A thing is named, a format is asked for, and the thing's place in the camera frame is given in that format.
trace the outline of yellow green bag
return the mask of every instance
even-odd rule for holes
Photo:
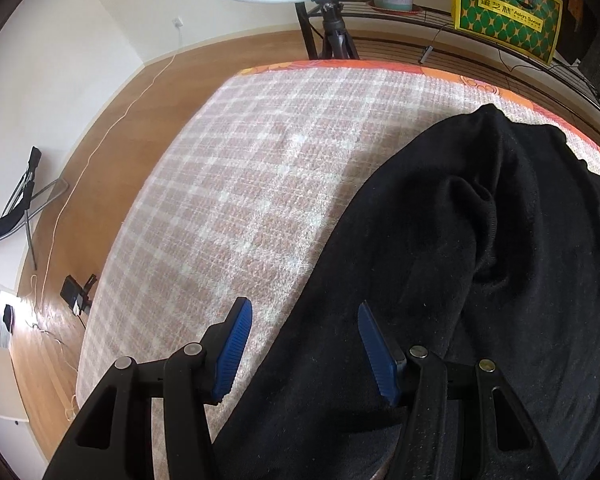
[[[546,64],[554,57],[561,0],[452,0],[456,29],[501,43]]]

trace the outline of metal shelf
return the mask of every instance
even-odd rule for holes
[[[368,5],[368,0],[339,0],[339,1],[342,4],[341,14],[342,14],[343,18],[367,18],[367,19],[371,19],[371,20],[383,20],[383,21],[387,21],[387,22],[409,23],[410,25],[419,25],[421,27],[427,27],[427,28],[436,30],[437,31],[436,34],[439,34],[442,32],[449,33],[449,34],[456,34],[458,36],[468,38],[472,41],[477,41],[478,43],[487,45],[488,47],[494,48],[495,50],[499,50],[501,52],[506,52],[510,56],[513,56],[513,57],[523,61],[525,63],[525,66],[527,66],[527,67],[531,66],[532,69],[538,70],[540,72],[544,72],[545,74],[552,76],[555,80],[560,82],[562,85],[565,85],[567,88],[570,88],[572,91],[574,91],[577,95],[579,95],[582,99],[584,99],[591,107],[593,107],[597,111],[597,113],[600,114],[600,94],[596,91],[595,88],[593,88],[593,86],[587,81],[587,79],[576,68],[566,65],[558,59],[554,59],[552,61],[551,65],[547,66],[539,61],[536,61],[535,59],[525,56],[524,54],[520,54],[519,52],[517,52],[513,49],[506,48],[505,46],[501,46],[500,44],[495,43],[493,41],[489,41],[487,39],[483,39],[478,36],[474,36],[473,34],[469,34],[462,30],[456,30],[454,28],[454,23],[453,23],[451,14],[448,12],[445,12],[443,10],[431,9],[429,7],[420,6],[420,8],[422,9],[422,12],[409,14],[407,16],[399,16],[399,15],[387,14],[387,13],[381,12],[379,10],[375,10],[373,7]],[[307,12],[304,7],[304,4],[296,4],[296,10],[298,12],[298,19],[301,22],[301,25],[302,25],[303,20],[308,22],[309,18],[321,18],[322,17],[322,15],[320,13],[320,5],[316,5],[313,9],[311,9]],[[312,36],[309,37],[309,35],[305,34],[304,40],[306,43],[307,52],[309,53],[310,57],[312,57],[312,52],[315,53],[314,38]],[[356,37],[354,37],[354,40],[385,43],[385,44],[392,44],[392,45],[401,45],[403,47],[415,47],[415,48],[422,49],[421,45],[411,44],[411,43],[407,43],[407,42],[403,42],[403,41],[384,40],[382,38],[356,38]],[[511,85],[509,85],[512,89],[514,89],[513,87],[516,86],[516,83],[527,85],[527,86],[530,84],[528,80],[519,78],[518,76],[514,75],[513,71],[511,70],[512,67],[507,67],[507,72],[505,72],[504,70],[498,69],[498,68],[494,67],[493,65],[481,63],[481,62],[478,62],[478,61],[472,60],[472,59],[468,59],[463,56],[460,56],[459,54],[455,54],[453,52],[448,52],[448,51],[445,51],[445,50],[442,50],[439,48],[434,48],[434,52],[437,52],[439,54],[444,54],[446,56],[455,57],[455,58],[458,58],[458,59],[461,59],[464,61],[469,61],[473,64],[476,64],[477,66],[488,68],[489,70],[495,71],[504,77],[504,81],[506,81],[507,84],[509,82],[512,83]],[[493,82],[493,81],[486,81],[486,82],[491,82],[492,84],[498,84],[497,82]],[[535,88],[535,87],[533,88],[533,90],[535,92],[537,92],[538,94],[540,94],[541,96],[551,99],[553,102],[558,104],[560,107],[562,107],[563,109],[567,110],[569,113],[571,113],[574,116],[576,116],[577,118],[579,118],[581,121],[583,121],[585,124],[587,124],[589,127],[591,127],[600,136],[600,127],[599,126],[597,126],[596,124],[592,124],[589,118],[582,117],[582,115],[579,112],[577,112],[576,110],[573,110],[571,107],[563,104],[558,99],[558,96],[552,95],[549,92],[545,92],[544,90]]]

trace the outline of chair leg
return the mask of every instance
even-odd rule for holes
[[[27,217],[22,219],[20,222],[18,222],[18,225],[16,225],[16,227],[14,227],[11,231],[9,231],[7,234],[3,234],[0,237],[0,241],[4,240],[5,238],[10,237],[11,235],[16,234],[16,232],[18,232],[20,229],[22,229],[24,227],[25,224],[29,224],[30,220],[32,218],[35,218],[36,216],[38,216],[40,214],[40,212],[49,204],[51,204],[56,198],[59,198],[67,189],[69,189],[69,183],[67,181],[65,181],[63,178],[57,178],[55,179],[51,184],[48,184],[47,186],[45,186],[43,189],[41,189],[39,192],[37,192],[33,197],[31,197],[31,199],[35,199],[37,196],[39,196],[40,194],[44,193],[47,189],[49,189],[50,187],[55,186],[57,183],[62,183],[61,186],[61,190],[54,193],[52,196],[50,196],[49,198],[46,199],[46,202],[43,203],[42,205],[38,206],[38,208],[34,209],[33,213],[29,213],[29,211],[27,211]]]
[[[306,5],[304,2],[296,4],[296,14],[298,15],[300,30],[302,31],[306,54],[309,59],[318,59],[318,53],[315,49],[314,32],[311,30],[311,23],[309,22],[309,16],[306,13]]]
[[[4,216],[7,213],[10,213],[11,210],[13,209],[13,207],[16,205],[18,198],[20,197],[20,194],[22,193],[22,190],[24,189],[24,184],[25,184],[26,178],[27,178],[26,173],[20,177],[20,181],[19,181],[18,185],[16,186],[16,189],[14,189],[13,193],[11,193],[9,201],[7,202],[7,205],[4,206],[4,209],[2,210],[2,215],[0,215],[0,216]]]
[[[36,255],[33,252],[33,241],[31,240],[31,225],[29,224],[29,211],[24,212],[24,227],[27,231],[27,243],[29,244],[29,251],[31,251],[31,259],[33,260],[33,270],[38,270],[38,264],[36,263]]]

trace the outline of white cabinet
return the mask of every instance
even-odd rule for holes
[[[20,480],[40,480],[48,465],[31,431],[6,348],[0,348],[0,452]]]

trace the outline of tripod stand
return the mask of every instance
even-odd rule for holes
[[[324,37],[321,59],[360,59],[353,38],[342,19],[339,0],[316,0],[320,5]]]
[[[315,0],[320,5],[324,36],[320,56],[315,49],[312,26],[304,3],[296,4],[296,13],[309,59],[360,59],[353,38],[342,19],[342,4],[339,0]]]

